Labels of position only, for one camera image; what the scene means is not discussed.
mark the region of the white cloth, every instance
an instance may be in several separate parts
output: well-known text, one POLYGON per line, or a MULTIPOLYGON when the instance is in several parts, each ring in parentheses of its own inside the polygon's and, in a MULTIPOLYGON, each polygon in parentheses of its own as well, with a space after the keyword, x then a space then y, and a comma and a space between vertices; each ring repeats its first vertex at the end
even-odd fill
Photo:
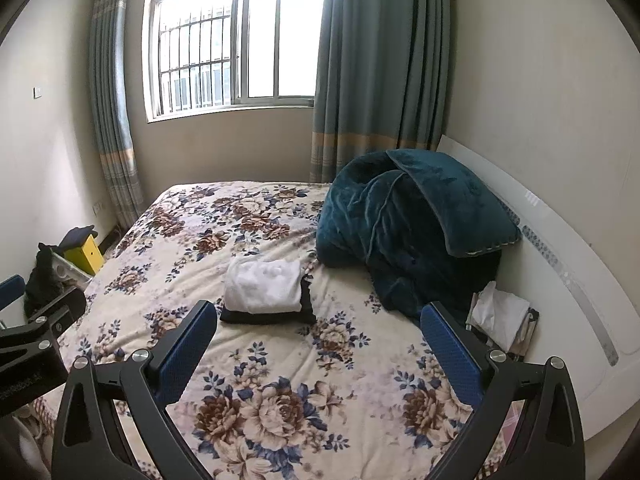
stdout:
POLYGON ((472 323, 502 350, 509 351, 529 310, 529 301, 495 288, 489 282, 478 295, 471 312, 472 323))
POLYGON ((236 257, 225 278, 225 306, 249 314, 300 312, 299 260, 257 262, 236 257))

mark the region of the white wall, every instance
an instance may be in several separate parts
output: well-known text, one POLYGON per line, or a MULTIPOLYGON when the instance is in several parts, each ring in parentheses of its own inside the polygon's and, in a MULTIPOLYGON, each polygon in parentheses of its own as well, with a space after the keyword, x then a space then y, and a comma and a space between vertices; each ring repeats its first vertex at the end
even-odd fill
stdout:
POLYGON ((173 184, 308 181, 311 108, 228 110, 147 123, 143 98, 145 0, 127 1, 127 109, 147 202, 173 184))
MULTIPOLYGON (((88 95, 93 1, 31 0, 0 46, 0 281, 28 279, 38 242, 88 224, 101 238, 115 225, 88 95)), ((20 324, 21 310, 0 317, 20 324)))
MULTIPOLYGON (((547 202, 640 310, 640 53, 625 28, 605 0, 455 0, 454 12, 447 135, 547 202)), ((630 411, 588 442, 590 478, 630 411)))

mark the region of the window sill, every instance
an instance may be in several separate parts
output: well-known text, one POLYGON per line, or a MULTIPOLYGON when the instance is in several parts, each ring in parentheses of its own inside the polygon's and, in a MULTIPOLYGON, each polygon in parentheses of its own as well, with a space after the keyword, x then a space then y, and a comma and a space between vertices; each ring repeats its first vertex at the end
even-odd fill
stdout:
POLYGON ((146 122, 148 124, 151 123, 159 123, 161 121, 169 121, 171 119, 182 119, 185 117, 193 117, 199 115, 207 115, 207 114, 219 114, 222 112, 235 112, 236 110, 266 110, 266 109, 281 109, 281 108, 313 108, 312 105, 231 105, 219 108, 206 108, 200 110, 188 110, 186 112, 177 112, 175 114, 169 114, 165 116, 154 117, 153 119, 148 119, 146 122))

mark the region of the yellow box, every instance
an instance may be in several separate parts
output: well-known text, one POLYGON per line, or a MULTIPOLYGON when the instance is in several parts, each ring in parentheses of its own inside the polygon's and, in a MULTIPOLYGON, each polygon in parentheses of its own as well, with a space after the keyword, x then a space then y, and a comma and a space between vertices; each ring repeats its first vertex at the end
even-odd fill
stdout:
POLYGON ((95 276, 104 265, 104 258, 91 235, 81 247, 65 251, 65 259, 92 276, 95 276))

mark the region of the teal blanket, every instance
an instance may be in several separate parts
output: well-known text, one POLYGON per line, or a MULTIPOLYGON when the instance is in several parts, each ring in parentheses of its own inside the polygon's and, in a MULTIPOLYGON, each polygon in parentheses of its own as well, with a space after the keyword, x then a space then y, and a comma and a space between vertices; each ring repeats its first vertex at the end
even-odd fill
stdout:
POLYGON ((520 232, 471 170, 445 153, 388 150, 336 176, 318 225, 318 259, 365 264, 387 310, 416 324, 440 301, 464 323, 474 292, 495 278, 500 248, 520 232))

